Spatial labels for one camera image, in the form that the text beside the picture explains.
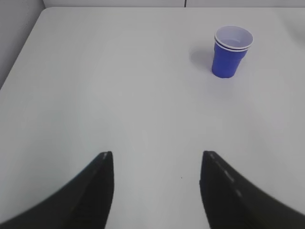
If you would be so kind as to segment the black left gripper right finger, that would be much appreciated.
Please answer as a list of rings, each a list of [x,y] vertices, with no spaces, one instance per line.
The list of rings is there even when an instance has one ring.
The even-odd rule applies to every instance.
[[[200,192],[212,229],[303,229],[305,216],[266,194],[214,151],[204,151]]]

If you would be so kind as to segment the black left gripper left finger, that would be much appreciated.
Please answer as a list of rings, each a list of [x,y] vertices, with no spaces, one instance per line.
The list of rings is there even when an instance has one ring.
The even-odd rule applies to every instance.
[[[111,151],[99,153],[74,179],[2,229],[103,229],[114,194]]]

